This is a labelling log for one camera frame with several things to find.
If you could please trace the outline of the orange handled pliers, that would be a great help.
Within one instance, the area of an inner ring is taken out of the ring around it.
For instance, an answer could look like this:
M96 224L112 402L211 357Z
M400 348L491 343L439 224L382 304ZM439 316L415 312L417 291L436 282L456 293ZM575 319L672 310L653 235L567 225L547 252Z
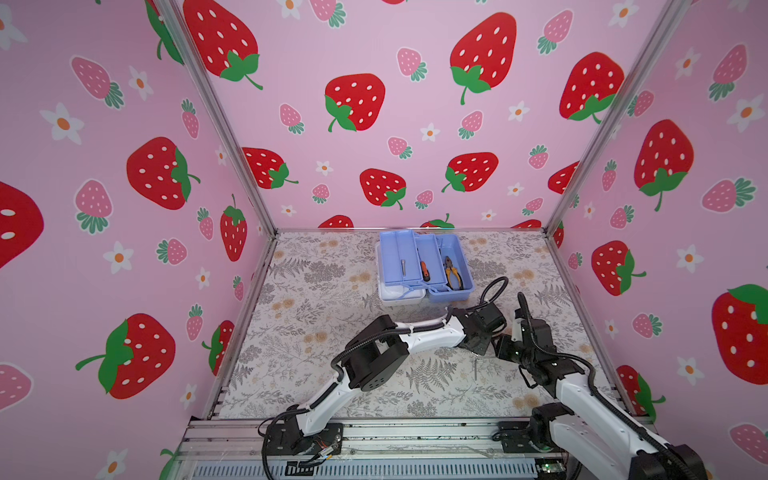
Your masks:
M451 290L463 290L464 282L458 268L454 265L450 256L444 257L445 276L447 285Z

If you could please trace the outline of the orange screwdriver long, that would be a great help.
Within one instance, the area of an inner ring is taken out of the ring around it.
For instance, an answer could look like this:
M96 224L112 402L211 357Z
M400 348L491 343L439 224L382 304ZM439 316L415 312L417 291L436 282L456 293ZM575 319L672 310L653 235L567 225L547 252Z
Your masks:
M420 262L420 271L422 275L422 280L424 282L429 282L431 280L431 275L427 267L427 264L424 261Z

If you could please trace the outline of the white lid blue tool box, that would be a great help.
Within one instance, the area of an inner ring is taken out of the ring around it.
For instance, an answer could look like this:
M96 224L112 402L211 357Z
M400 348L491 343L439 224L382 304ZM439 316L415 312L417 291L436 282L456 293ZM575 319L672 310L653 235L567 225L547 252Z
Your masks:
M379 297L385 304L459 302L475 290L455 234L385 231L376 245L376 263Z

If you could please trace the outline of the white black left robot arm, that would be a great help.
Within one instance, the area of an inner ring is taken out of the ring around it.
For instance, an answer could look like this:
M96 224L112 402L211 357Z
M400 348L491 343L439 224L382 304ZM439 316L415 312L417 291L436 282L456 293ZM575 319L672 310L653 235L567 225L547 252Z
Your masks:
M373 320L332 358L335 376L317 394L264 422L261 461L265 477L275 477L269 466L271 456L307 451L342 407L388 382L409 356L440 348L484 355L492 340L506 329L507 320L495 301L508 284L509 279L500 276L483 290L477 305L451 307L436 319L401 323L381 315Z

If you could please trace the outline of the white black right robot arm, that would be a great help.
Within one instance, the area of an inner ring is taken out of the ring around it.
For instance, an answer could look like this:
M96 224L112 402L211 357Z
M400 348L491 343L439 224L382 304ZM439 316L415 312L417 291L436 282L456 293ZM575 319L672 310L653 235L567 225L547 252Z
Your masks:
M546 321L533 317L523 293L517 294L515 338L494 345L496 357L515 363L531 388L555 400L532 415L531 441L569 453L598 479L705 479L700 456L673 445L627 414L595 385L596 369L587 360L559 352Z

